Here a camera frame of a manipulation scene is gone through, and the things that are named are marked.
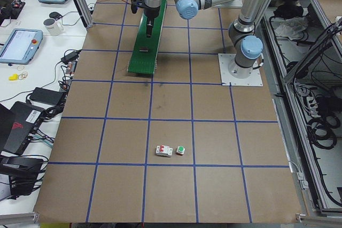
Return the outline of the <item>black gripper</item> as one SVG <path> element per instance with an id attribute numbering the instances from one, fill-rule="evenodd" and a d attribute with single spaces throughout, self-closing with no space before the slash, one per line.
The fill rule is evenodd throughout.
<path id="1" fill-rule="evenodd" d="M 159 7 L 146 8 L 144 14 L 147 17 L 146 36 L 150 38 L 153 32 L 154 20 L 159 16 Z"/>

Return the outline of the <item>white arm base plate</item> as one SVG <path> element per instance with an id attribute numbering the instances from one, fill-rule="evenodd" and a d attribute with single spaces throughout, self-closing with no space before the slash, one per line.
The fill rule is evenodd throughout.
<path id="1" fill-rule="evenodd" d="M 237 87 L 262 87 L 259 60 L 262 60 L 263 55 L 255 60 L 250 68 L 241 68 L 235 63 L 235 54 L 219 53 L 219 66 L 221 74 L 221 84 L 223 86 Z"/>
<path id="2" fill-rule="evenodd" d="M 212 8 L 224 8 L 224 9 L 241 9 L 242 7 L 243 7 L 242 0 L 228 1 L 222 4 L 212 6 Z"/>

